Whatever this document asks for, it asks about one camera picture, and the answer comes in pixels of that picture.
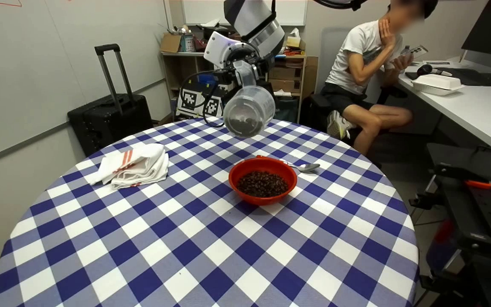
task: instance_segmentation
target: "takeout container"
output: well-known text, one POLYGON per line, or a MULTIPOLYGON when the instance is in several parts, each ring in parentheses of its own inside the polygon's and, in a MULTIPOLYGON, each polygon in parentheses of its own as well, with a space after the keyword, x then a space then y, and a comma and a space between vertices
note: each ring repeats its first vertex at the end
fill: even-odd
POLYGON ((464 88, 458 78, 428 74, 412 81, 414 89, 433 95, 446 96, 464 88))
POLYGON ((228 174, 228 182, 230 183, 232 190, 236 191, 236 193, 238 193, 238 195, 246 202, 255 206, 266 206, 279 202, 289 194, 289 192, 297 185, 297 175, 294 169, 282 161, 269 157, 257 156, 256 158, 244 160, 237 165, 234 165, 228 174), (252 171, 267 171, 271 174, 279 175, 287 183, 289 188, 284 194, 274 197, 254 197, 240 192, 237 188, 238 180, 252 171))

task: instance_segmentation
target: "whiteboard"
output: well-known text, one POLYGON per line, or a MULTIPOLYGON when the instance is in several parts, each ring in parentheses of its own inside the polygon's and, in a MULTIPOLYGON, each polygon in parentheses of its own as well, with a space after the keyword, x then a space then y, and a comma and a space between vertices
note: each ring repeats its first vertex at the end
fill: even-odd
MULTIPOLYGON (((183 12, 187 25, 198 25, 219 18, 228 25, 222 8, 224 0, 185 0, 183 12)), ((263 0, 270 8, 271 0, 263 0)), ((306 24, 306 0, 276 0, 276 19, 282 26, 304 26, 306 24)))
MULTIPOLYGON (((163 0, 0 0, 0 151, 109 94, 95 45, 118 43, 132 90, 163 78, 163 0)), ((113 52, 106 60, 124 92, 113 52)))

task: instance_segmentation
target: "dish towel with red stripes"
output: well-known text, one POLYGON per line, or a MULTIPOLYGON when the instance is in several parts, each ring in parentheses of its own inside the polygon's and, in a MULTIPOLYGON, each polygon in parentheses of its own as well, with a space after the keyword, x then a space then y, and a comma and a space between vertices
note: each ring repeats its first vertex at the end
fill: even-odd
POLYGON ((115 189, 154 183, 166 179, 169 156, 161 144, 146 144, 101 160, 91 185, 111 183, 115 189))

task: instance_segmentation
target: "telescoping handle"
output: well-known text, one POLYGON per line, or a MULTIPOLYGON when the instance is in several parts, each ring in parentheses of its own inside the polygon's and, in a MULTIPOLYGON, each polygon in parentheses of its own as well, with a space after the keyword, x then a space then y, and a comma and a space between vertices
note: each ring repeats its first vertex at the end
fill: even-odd
POLYGON ((117 107, 119 113, 122 114, 122 107, 117 99, 117 92, 115 91, 115 86, 113 85, 113 81, 111 80, 111 75, 109 74, 109 69, 107 68, 107 63, 105 62, 104 58, 105 51, 115 51, 117 63, 119 68, 121 69, 122 80, 124 81, 124 86, 126 87, 126 93, 128 93, 128 97, 130 98, 131 103, 135 103, 134 96, 132 95, 132 89, 130 87, 130 81, 128 80, 128 76, 124 68, 124 63, 122 62, 121 47, 116 43, 110 43, 108 45, 96 46, 94 47, 94 50, 96 51, 98 59, 100 60, 101 70, 104 72, 105 80, 107 81, 107 86, 109 87, 109 91, 111 92, 111 97, 113 98, 115 107, 117 107))

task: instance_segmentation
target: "office chair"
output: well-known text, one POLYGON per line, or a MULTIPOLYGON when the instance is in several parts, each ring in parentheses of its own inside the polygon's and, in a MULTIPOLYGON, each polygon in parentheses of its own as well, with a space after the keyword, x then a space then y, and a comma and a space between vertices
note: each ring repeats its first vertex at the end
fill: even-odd
MULTIPOLYGON (((314 94, 306 97, 300 107, 300 124, 319 131, 327 130, 327 116, 333 111, 327 99, 321 93, 325 80, 333 67, 337 53, 351 29, 329 27, 321 32, 321 46, 318 64, 318 75, 314 94)), ((405 98, 407 94, 397 87, 382 87, 377 104, 385 104, 389 96, 405 98)), ((343 140, 348 145, 353 145, 355 138, 361 132, 361 128, 349 130, 350 138, 343 140)))

